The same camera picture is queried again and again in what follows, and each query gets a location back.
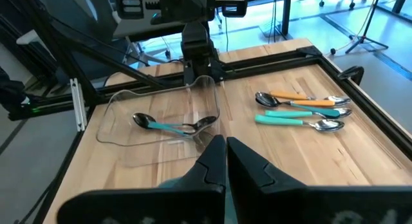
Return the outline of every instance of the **spoon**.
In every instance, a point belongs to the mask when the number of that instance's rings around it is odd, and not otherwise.
[[[217,117],[209,116],[209,117],[201,118],[195,124],[160,124],[156,122],[155,118],[153,118],[150,115],[143,114],[143,113],[133,114],[133,120],[136,122],[137,125],[139,125],[140,127],[143,127],[144,129],[162,129],[166,131],[173,131],[181,135],[191,135],[201,129],[205,129],[206,127],[212,125],[212,123],[215,122],[217,119],[218,119]],[[174,126],[190,126],[195,130],[195,132],[187,133],[179,129],[172,128]]]
[[[317,107],[309,107],[309,106],[300,106],[297,104],[294,104],[293,102],[282,102],[280,103],[275,97],[273,97],[272,95],[269,95],[268,93],[263,93],[263,92],[257,92],[255,94],[255,101],[267,108],[276,108],[278,107],[280,104],[288,104],[290,106],[293,107],[299,107],[302,109],[307,109],[309,111],[313,111],[313,112],[317,112],[323,115],[328,115],[329,117],[338,117],[339,115],[341,115],[339,113],[339,111],[336,111],[334,109],[322,109],[322,108],[317,108]]]
[[[327,119],[338,119],[348,117],[352,114],[352,110],[349,108],[335,108],[333,109],[339,112],[339,116],[330,116],[325,115],[320,112],[312,112],[312,111],[265,111],[265,115],[269,117],[278,117],[278,118],[297,118],[297,117],[310,117],[312,115],[319,115],[323,118]]]
[[[296,100],[316,100],[315,97],[309,97],[306,95],[300,95],[297,93],[289,93],[289,92],[282,92],[282,91],[271,91],[270,94],[278,98],[289,98],[289,99],[296,99]],[[335,106],[341,106],[341,105],[350,103],[350,98],[348,97],[329,96],[329,97],[324,98],[323,100],[334,101]]]
[[[264,115],[256,115],[255,122],[260,124],[272,124],[272,125],[296,125],[296,126],[311,126],[320,132],[332,132],[342,129],[345,125],[344,122],[338,120],[320,120],[316,123],[309,123],[303,120],[296,120],[293,118],[278,118],[267,117]]]

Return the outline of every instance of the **transparent bin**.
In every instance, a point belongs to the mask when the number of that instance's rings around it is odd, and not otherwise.
[[[96,135],[126,167],[197,157],[214,135],[220,133],[219,119],[203,131],[182,136],[157,129],[144,129],[133,114],[145,113],[165,124],[194,124],[209,116],[219,118],[216,85],[201,76],[190,86],[154,93],[136,94],[122,90],[114,94]]]

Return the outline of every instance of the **tripod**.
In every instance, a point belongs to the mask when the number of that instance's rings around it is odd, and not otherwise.
[[[354,35],[350,35],[350,36],[349,36],[349,38],[350,38],[351,40],[353,40],[354,38],[356,38],[357,40],[355,41],[355,43],[353,43],[353,45],[352,45],[348,50],[345,51],[345,53],[351,52],[352,49],[354,49],[356,46],[358,46],[358,44],[363,44],[365,40],[367,40],[367,41],[369,41],[369,42],[372,42],[372,43],[375,43],[375,44],[378,44],[378,45],[384,47],[385,49],[389,48],[389,46],[387,46],[387,45],[385,45],[385,44],[382,44],[382,43],[380,43],[380,42],[374,41],[374,40],[366,37],[366,33],[368,32],[369,25],[371,24],[373,14],[375,13],[376,6],[378,5],[378,1],[379,1],[379,0],[376,0],[375,3],[372,5],[372,6],[373,6],[373,7],[372,7],[372,12],[371,12],[371,14],[370,14],[370,16],[369,16],[369,20],[368,20],[368,23],[366,24],[366,28],[365,28],[365,31],[364,31],[363,35],[360,36],[360,37],[356,37],[356,36],[354,36]]]

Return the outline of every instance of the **wooden tabletop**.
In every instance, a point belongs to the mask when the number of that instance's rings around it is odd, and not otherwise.
[[[306,39],[296,39],[222,53],[220,58],[225,62],[238,61],[311,45]],[[182,65],[162,64],[141,70],[152,75],[163,75],[181,71]],[[118,73],[108,80],[108,84],[131,80]],[[254,93],[270,90],[296,91],[319,98],[345,95],[318,66],[226,81],[217,88],[221,133],[235,136],[275,166],[308,185],[412,183],[412,162],[354,103],[348,106],[353,109],[352,116],[344,119],[344,129],[336,133],[318,133],[309,127],[256,124],[254,115],[264,111],[254,102]],[[173,98],[169,96],[168,106],[181,103]],[[96,107],[44,223],[55,223],[59,207],[82,192],[156,187],[165,180],[182,176],[193,166],[195,157],[124,167],[113,151],[96,140],[106,107]]]

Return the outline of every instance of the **chair wheel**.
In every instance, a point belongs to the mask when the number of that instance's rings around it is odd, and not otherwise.
[[[167,59],[171,58],[171,54],[170,54],[169,50],[166,50],[165,55],[166,55]]]

